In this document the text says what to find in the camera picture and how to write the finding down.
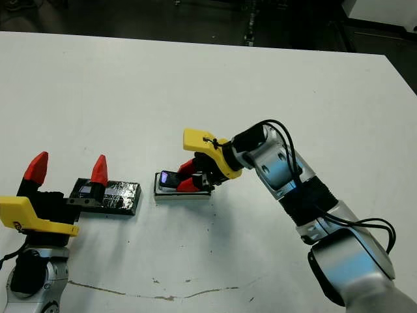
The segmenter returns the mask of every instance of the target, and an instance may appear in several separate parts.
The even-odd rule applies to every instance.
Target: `yellow plastic part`
[[[216,161],[220,171],[229,179],[234,179],[242,175],[242,170],[234,171],[230,168],[224,159],[222,147],[214,148],[213,143],[204,141],[203,138],[213,140],[215,137],[204,130],[197,130],[192,128],[184,129],[183,145],[184,150],[202,152]],[[218,143],[226,143],[227,139],[219,139]]]
[[[79,228],[75,225],[51,222],[38,218],[26,197],[0,197],[0,219],[6,227],[17,230],[34,230],[61,233],[75,237]]]

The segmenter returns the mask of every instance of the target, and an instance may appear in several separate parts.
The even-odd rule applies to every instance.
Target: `black cable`
[[[388,232],[388,245],[386,247],[386,253],[389,254],[392,250],[392,248],[395,245],[395,240],[397,239],[397,235],[395,233],[394,227],[389,223],[387,220],[384,220],[383,218],[366,218],[363,220],[359,220],[357,222],[353,222],[351,220],[345,220],[343,218],[331,215],[330,213],[327,213],[326,211],[322,210],[317,205],[315,206],[316,209],[318,209],[322,213],[322,217],[326,220],[331,221],[332,223],[339,225],[339,226],[349,226],[349,227],[364,227],[364,228],[378,228],[382,230],[386,230]],[[378,225],[378,224],[366,224],[366,222],[371,221],[379,221],[387,224],[385,225]]]
[[[295,173],[293,171],[293,166],[290,163],[288,146],[287,146],[287,143],[285,142],[285,138],[284,138],[283,134],[274,125],[272,125],[270,123],[265,123],[265,125],[268,125],[270,128],[274,129],[277,132],[278,136],[281,137],[282,143],[283,143],[283,146],[284,146],[284,149],[285,149],[285,154],[287,155],[288,169],[291,172],[291,177],[294,179],[295,178]]]
[[[27,237],[26,237],[25,242],[22,244],[22,246],[21,246],[19,249],[17,249],[17,250],[16,250],[15,252],[13,252],[13,253],[6,254],[5,256],[3,256],[3,259],[1,259],[1,260],[0,260],[0,270],[1,270],[1,268],[3,267],[3,262],[4,262],[4,261],[7,261],[7,260],[9,260],[9,259],[14,258],[15,256],[18,256],[20,253],[22,253],[22,252],[23,252],[23,250],[25,250],[25,248],[26,248],[26,243],[27,243]]]
[[[287,136],[288,142],[289,142],[289,146],[290,146],[290,150],[291,150],[291,159],[292,159],[292,164],[289,162],[289,151],[288,151],[288,146],[287,143],[285,141],[285,138],[283,137],[283,134],[273,125],[271,125],[271,123],[277,124],[279,125],[282,130],[284,131],[285,135]],[[261,121],[257,124],[255,124],[254,126],[259,126],[259,125],[266,125],[268,127],[273,128],[277,134],[280,136],[280,138],[283,141],[283,146],[285,149],[285,153],[287,154],[287,164],[288,164],[288,168],[289,171],[291,172],[291,175],[293,177],[293,180],[296,184],[297,187],[299,187],[299,190],[302,192],[302,182],[300,179],[300,174],[298,172],[298,167],[296,165],[296,154],[295,154],[295,148],[294,148],[294,143],[293,143],[293,139],[291,138],[291,135],[289,133],[289,131],[287,130],[287,128],[285,127],[285,125],[277,120],[274,119],[266,119],[264,121]],[[322,217],[333,222],[334,224],[337,224],[339,226],[348,226],[348,227],[363,227],[363,228],[378,228],[378,229],[382,229],[382,230],[386,230],[388,232],[388,246],[386,248],[386,253],[389,254],[392,250],[392,248],[395,245],[395,241],[397,239],[397,235],[395,232],[395,228],[391,225],[391,223],[389,223],[387,220],[383,219],[383,218],[366,218],[363,220],[359,220],[357,222],[353,222],[350,220],[345,220],[339,217],[336,217],[334,215],[331,215],[330,213],[327,213],[326,211],[322,210],[320,207],[317,207],[318,210],[320,210]],[[385,223],[387,226],[385,225],[379,225],[379,224],[368,224],[366,222],[383,222]]]

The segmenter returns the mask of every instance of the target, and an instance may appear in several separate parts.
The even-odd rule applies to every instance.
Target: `white table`
[[[192,157],[184,127],[230,138],[270,117],[360,218],[396,226],[396,284],[417,300],[417,98],[385,57],[0,33],[0,69],[1,194],[43,150],[42,190],[68,196],[100,153],[111,179],[143,189],[135,217],[82,215],[69,245],[70,280],[126,295],[69,284],[62,313],[343,312],[254,171],[209,201],[154,202],[154,173]],[[0,226],[2,255],[21,242]]]

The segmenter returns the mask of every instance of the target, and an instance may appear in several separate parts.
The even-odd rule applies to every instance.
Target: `cable clip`
[[[217,150],[217,148],[219,148],[219,147],[223,147],[223,145],[217,141],[217,138],[214,138],[213,140],[211,140],[210,138],[203,137],[203,141],[204,142],[211,142],[213,144],[215,150]]]

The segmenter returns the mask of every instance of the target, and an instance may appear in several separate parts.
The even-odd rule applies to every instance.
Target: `black floor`
[[[62,0],[35,1],[39,8],[12,14],[1,5],[0,31],[230,45],[253,41],[270,48],[385,54],[417,93],[417,41],[353,26],[337,1],[257,0],[256,10],[253,0],[182,0],[179,5],[174,0],[69,0],[68,7]]]

